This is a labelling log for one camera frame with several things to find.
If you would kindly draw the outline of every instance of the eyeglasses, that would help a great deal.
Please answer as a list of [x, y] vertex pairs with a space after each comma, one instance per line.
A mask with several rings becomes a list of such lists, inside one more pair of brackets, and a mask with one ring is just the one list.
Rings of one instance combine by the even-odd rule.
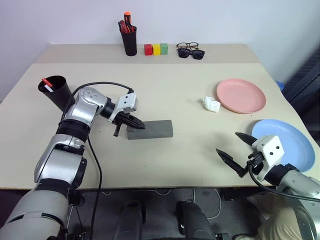
[[201, 60], [205, 55], [205, 51], [199, 50], [198, 46], [199, 44], [197, 42], [180, 42], [176, 45], [180, 58], [185, 59], [189, 57], [189, 55], [192, 55], [194, 59]]

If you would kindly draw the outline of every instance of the white wall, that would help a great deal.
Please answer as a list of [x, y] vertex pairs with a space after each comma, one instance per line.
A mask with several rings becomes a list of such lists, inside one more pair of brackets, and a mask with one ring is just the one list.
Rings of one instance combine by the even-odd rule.
[[0, 99], [48, 44], [245, 43], [286, 82], [320, 41], [320, 0], [0, 0]]

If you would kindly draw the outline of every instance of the gray foam block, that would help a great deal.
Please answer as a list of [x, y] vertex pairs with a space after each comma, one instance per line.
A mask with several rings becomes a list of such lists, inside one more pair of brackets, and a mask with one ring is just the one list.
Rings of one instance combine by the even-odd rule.
[[171, 120], [145, 121], [145, 129], [127, 126], [126, 133], [129, 140], [172, 138], [174, 130]]

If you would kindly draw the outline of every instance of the table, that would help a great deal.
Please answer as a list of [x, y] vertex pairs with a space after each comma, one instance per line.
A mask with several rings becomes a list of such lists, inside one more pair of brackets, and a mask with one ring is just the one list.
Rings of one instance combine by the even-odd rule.
[[[254, 186], [220, 159], [216, 148], [244, 166], [251, 148], [234, 133], [251, 133], [263, 119], [278, 119], [298, 128], [310, 140], [316, 156], [305, 174], [320, 179], [320, 151], [303, 122], [286, 101], [257, 57], [243, 44], [203, 45], [203, 60], [168, 55], [128, 57], [122, 45], [52, 45], [30, 66], [0, 104], [0, 188], [30, 189], [35, 166], [55, 134], [60, 110], [37, 89], [42, 77], [62, 75], [73, 91], [94, 81], [118, 82], [134, 88], [143, 121], [172, 120], [173, 138], [127, 140], [126, 128], [114, 137], [115, 125], [97, 117], [90, 139], [103, 171], [103, 188], [175, 188]], [[223, 106], [214, 113], [201, 99], [216, 98], [217, 84], [241, 78], [256, 84], [267, 102], [253, 114], [234, 113]], [[96, 89], [113, 101], [126, 94], [117, 86]], [[98, 187], [98, 169], [86, 145], [88, 164], [81, 189]]]

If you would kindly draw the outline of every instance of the crumpled white paper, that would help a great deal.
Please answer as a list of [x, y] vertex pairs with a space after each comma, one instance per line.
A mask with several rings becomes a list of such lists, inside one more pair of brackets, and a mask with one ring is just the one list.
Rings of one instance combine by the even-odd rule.
[[208, 110], [208, 111], [211, 111], [211, 112], [219, 112], [220, 110], [220, 105], [221, 103], [218, 102], [218, 101], [215, 101], [215, 99], [213, 97], [208, 97], [208, 96], [205, 96], [203, 98], [203, 104], [204, 104], [204, 107]]

